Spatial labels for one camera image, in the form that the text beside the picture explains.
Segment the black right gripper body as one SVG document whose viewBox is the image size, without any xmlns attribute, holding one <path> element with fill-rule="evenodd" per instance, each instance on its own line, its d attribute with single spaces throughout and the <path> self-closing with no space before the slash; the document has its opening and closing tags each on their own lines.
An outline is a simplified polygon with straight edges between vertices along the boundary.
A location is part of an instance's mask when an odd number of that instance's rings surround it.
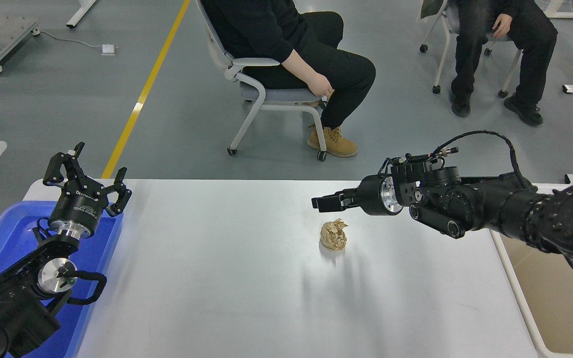
<svg viewBox="0 0 573 358">
<path fill-rule="evenodd" d="M 358 187 L 358 204 L 369 215 L 390 215 L 389 176 L 364 177 Z"/>
</svg>

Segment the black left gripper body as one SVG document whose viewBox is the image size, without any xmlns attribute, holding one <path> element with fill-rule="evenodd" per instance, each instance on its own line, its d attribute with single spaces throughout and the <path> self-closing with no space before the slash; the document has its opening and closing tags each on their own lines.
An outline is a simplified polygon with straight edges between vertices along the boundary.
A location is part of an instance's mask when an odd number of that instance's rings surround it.
<svg viewBox="0 0 573 358">
<path fill-rule="evenodd" d="M 81 184 L 73 179 L 64 185 L 54 182 L 48 182 L 48 185 L 58 186 L 62 191 L 48 219 L 50 229 L 57 231 L 71 222 L 82 227 L 84 232 L 96 231 L 104 208 L 97 196 L 97 192 L 103 187 L 101 183 L 87 179 Z"/>
</svg>

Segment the person's right hand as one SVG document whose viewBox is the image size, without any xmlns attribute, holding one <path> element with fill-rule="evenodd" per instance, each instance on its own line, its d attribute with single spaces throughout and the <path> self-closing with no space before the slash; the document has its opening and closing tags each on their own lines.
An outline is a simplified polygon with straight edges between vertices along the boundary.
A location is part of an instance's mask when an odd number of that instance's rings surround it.
<svg viewBox="0 0 573 358">
<path fill-rule="evenodd" d="M 318 97 L 329 97 L 334 89 L 325 75 L 313 73 L 305 81 L 309 90 Z"/>
</svg>

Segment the person's left hand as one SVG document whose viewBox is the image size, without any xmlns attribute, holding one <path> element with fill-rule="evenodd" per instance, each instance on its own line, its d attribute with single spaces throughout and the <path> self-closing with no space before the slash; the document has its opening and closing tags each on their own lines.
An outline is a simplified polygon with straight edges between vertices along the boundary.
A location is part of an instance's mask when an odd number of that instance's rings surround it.
<svg viewBox="0 0 573 358">
<path fill-rule="evenodd" d="M 499 39 L 507 36 L 511 30 L 512 16 L 505 13 L 500 13 L 493 24 L 493 38 Z"/>
</svg>

